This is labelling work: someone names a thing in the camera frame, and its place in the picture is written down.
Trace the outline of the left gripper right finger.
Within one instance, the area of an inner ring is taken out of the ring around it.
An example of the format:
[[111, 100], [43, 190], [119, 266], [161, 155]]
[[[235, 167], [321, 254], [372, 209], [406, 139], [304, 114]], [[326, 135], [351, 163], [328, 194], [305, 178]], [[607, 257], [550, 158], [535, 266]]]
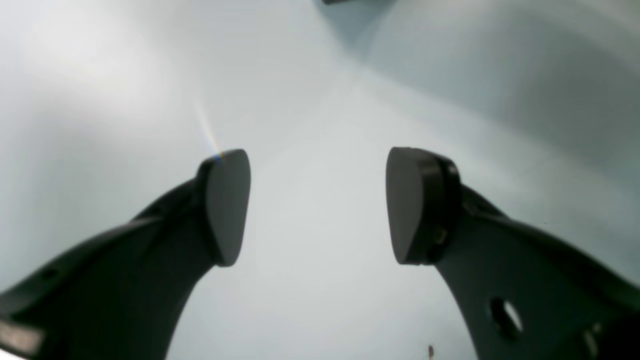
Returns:
[[511, 219], [449, 158], [394, 146], [385, 193], [396, 261], [437, 269], [480, 360], [639, 358], [639, 287]]

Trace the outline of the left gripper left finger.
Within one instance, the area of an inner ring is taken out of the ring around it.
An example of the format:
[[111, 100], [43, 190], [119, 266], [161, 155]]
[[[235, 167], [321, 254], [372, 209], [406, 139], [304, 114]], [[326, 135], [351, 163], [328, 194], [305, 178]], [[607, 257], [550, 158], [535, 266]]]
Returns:
[[245, 150], [207, 158], [133, 219], [1, 294], [1, 351], [20, 360], [164, 360], [195, 286], [240, 255]]

